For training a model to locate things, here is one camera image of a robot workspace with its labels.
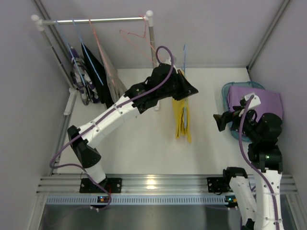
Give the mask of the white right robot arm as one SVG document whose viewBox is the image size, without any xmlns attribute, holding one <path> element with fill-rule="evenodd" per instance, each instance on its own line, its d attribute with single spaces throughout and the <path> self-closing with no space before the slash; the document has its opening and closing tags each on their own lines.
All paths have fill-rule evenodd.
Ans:
<svg viewBox="0 0 307 230">
<path fill-rule="evenodd" d="M 248 151 L 239 143 L 241 155 L 253 169 L 255 193 L 252 193 L 245 169 L 227 167 L 223 171 L 224 186 L 235 195 L 241 214 L 242 230 L 282 230 L 280 183 L 283 158 L 277 145 L 282 132 L 282 120 L 272 113 L 257 117 L 255 110 L 246 112 L 240 123 L 239 111 L 213 115 L 219 131 L 232 123 L 232 129 L 249 138 Z"/>
</svg>

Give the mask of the yellow garment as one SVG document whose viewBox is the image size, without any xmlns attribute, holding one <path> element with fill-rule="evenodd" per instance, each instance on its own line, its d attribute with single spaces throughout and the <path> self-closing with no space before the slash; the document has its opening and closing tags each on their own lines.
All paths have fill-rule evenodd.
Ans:
<svg viewBox="0 0 307 230">
<path fill-rule="evenodd" d="M 172 107 L 175 119 L 175 138 L 185 137 L 189 143 L 192 142 L 190 133 L 190 111 L 188 99 L 177 101 L 172 99 Z"/>
</svg>

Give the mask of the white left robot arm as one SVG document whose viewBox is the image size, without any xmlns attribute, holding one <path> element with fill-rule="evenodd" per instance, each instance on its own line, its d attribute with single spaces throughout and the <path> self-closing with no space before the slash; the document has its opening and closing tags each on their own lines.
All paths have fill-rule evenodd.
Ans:
<svg viewBox="0 0 307 230">
<path fill-rule="evenodd" d="M 155 107 L 159 100 L 171 97 L 180 101 L 198 92 L 180 70 L 169 64 L 160 64 L 153 69 L 151 76 L 132 85 L 97 118 L 80 127 L 69 127 L 70 146 L 85 172 L 95 183 L 102 184 L 107 176 L 102 169 L 102 156 L 96 147 L 105 137 L 129 119 Z"/>
</svg>

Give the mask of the purple trousers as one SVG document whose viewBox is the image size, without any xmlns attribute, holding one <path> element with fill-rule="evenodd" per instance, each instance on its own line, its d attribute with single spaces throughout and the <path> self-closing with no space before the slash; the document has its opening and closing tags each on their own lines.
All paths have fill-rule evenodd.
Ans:
<svg viewBox="0 0 307 230">
<path fill-rule="evenodd" d="M 228 110 L 233 112 L 234 106 L 240 106 L 240 100 L 247 94 L 255 93 L 259 98 L 261 104 L 255 108 L 257 112 L 257 121 L 264 113 L 272 113 L 283 118 L 283 106 L 281 96 L 277 92 L 272 92 L 259 88 L 240 87 L 232 85 L 226 94 Z"/>
</svg>

